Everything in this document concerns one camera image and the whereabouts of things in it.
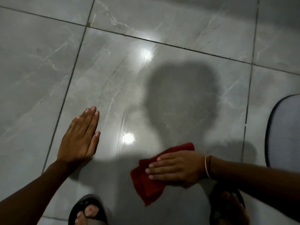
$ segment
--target black sandal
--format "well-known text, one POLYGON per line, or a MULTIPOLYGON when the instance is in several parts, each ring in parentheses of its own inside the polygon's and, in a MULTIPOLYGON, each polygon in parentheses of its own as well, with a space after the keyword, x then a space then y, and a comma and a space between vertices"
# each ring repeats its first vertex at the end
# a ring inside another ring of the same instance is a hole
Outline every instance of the black sandal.
POLYGON ((227 219, 234 225, 242 224, 236 214, 233 214, 230 201, 220 198, 220 195, 225 191, 228 193, 235 193, 238 201, 242 204, 244 209, 246 209, 243 197, 237 188, 227 184, 217 183, 209 198, 211 204, 211 214, 209 217, 210 225, 215 225, 221 218, 227 219))
POLYGON ((96 207, 99 208, 99 211, 95 217, 93 217, 93 218, 87 217, 87 218, 99 220, 104 223, 107 223, 105 210, 104 210, 102 204, 100 203, 100 201, 97 199, 97 197, 95 195, 88 194, 88 195, 85 195, 84 197, 82 197, 72 208, 70 215, 69 215, 69 219, 68 219, 68 225, 74 225, 78 212, 81 212, 81 211, 84 212, 85 208, 89 205, 95 205, 96 207))

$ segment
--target tile floor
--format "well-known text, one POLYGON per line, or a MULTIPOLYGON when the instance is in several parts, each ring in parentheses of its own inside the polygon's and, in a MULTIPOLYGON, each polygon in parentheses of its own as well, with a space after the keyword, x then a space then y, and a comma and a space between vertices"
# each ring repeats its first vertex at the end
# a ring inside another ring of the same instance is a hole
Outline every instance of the tile floor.
MULTIPOLYGON (((40 224, 66 224, 87 193, 110 224, 209 224, 205 185, 147 208, 129 171, 191 141, 265 166, 268 116, 300 93, 299 0, 0 0, 0 200, 56 158, 70 121, 100 111, 94 159, 40 224)), ((296 224, 245 194, 253 224, 296 224)))

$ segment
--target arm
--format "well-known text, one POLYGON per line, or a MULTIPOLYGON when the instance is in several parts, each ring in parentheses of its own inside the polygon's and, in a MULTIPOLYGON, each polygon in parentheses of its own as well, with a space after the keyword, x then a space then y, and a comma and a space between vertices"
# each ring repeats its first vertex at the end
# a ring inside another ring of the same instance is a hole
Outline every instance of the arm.
POLYGON ((0 202, 3 224, 37 224, 61 184, 95 153, 100 132, 96 108, 75 118, 59 147, 57 160, 37 179, 0 202))
MULTIPOLYGON (((149 165, 150 179, 183 181, 194 184, 207 178, 204 155, 194 151, 179 151, 160 156, 149 165)), ((228 182, 258 200, 276 208, 300 222, 300 175, 240 162, 211 158, 210 176, 228 182)))

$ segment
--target person's right arm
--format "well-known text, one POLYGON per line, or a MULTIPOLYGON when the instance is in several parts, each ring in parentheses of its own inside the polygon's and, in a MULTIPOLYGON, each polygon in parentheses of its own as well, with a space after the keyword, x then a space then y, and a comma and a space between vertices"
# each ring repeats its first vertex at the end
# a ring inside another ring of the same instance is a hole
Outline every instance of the person's right arm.
MULTIPOLYGON (((149 178, 196 183, 206 178, 204 155, 194 151, 168 153, 149 165, 149 178)), ((240 162, 211 158, 209 175, 228 182, 300 222, 300 175, 240 162)))

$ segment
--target person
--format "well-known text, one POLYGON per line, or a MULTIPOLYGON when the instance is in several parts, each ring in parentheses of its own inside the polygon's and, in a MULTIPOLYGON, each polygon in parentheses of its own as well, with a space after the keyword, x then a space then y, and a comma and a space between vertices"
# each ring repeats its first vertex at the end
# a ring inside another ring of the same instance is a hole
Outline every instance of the person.
MULTIPOLYGON (((37 179, 0 202, 1 224, 37 224, 60 185, 96 152, 99 112, 87 108, 76 117, 62 138, 57 159, 37 179)), ((300 222, 300 175, 239 162, 207 157, 195 151, 160 156, 145 170, 153 180, 190 186, 202 178, 219 182, 210 197, 211 224, 250 224, 241 189, 300 222)), ((72 209, 69 224, 87 225, 90 219, 107 223, 105 211, 94 196, 86 196, 72 209)))

